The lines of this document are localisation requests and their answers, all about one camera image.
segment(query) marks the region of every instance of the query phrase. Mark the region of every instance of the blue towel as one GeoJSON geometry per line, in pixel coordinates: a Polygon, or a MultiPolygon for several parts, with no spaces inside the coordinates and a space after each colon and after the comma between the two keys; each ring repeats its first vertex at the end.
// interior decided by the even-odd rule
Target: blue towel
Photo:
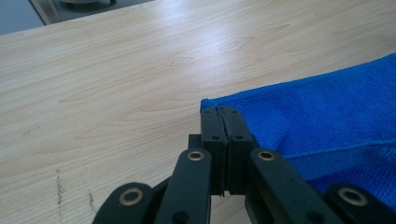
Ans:
{"type": "Polygon", "coordinates": [[[329,74],[204,99],[239,110],[260,147],[315,189],[348,182],[396,211],[396,53],[329,74]]]}

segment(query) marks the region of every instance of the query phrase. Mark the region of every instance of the metal rivet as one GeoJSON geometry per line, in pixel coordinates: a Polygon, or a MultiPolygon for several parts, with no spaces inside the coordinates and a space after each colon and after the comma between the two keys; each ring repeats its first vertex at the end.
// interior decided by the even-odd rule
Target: metal rivet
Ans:
{"type": "Polygon", "coordinates": [[[119,201],[122,205],[131,206],[131,205],[139,203],[140,201],[142,201],[142,199],[143,199],[143,191],[139,188],[132,188],[132,189],[125,190],[120,195],[119,201]],[[133,198],[132,200],[127,199],[127,195],[130,193],[136,193],[136,197],[133,198]]]}
{"type": "Polygon", "coordinates": [[[200,161],[201,159],[204,158],[204,153],[200,151],[192,151],[189,154],[187,154],[187,158],[189,158],[191,161],[200,161]]]}
{"type": "Polygon", "coordinates": [[[270,151],[260,151],[257,156],[264,161],[273,161],[275,155],[270,151]]]}
{"type": "Polygon", "coordinates": [[[338,195],[347,203],[356,206],[367,205],[367,198],[355,189],[341,188],[338,190],[338,195]]]}

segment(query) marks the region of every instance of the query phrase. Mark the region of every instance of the light wood grain surface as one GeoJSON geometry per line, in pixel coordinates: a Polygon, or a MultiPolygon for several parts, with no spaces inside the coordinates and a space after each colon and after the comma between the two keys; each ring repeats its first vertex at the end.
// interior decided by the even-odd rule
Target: light wood grain surface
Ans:
{"type": "MultiPolygon", "coordinates": [[[[163,0],[0,36],[0,223],[90,223],[172,174],[203,98],[396,52],[396,2],[163,0]]],[[[249,223],[213,197],[212,223],[249,223]]]]}

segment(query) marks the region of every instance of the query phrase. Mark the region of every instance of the black folding mechanism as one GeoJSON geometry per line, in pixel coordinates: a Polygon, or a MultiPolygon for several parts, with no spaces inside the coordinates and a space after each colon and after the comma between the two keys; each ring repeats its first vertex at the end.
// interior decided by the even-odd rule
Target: black folding mechanism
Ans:
{"type": "Polygon", "coordinates": [[[190,134],[169,178],[114,190],[93,224],[209,223],[211,195],[245,195],[252,223],[396,223],[368,191],[334,184],[312,189],[276,151],[259,148],[242,115],[227,106],[201,112],[201,134],[190,134]]]}

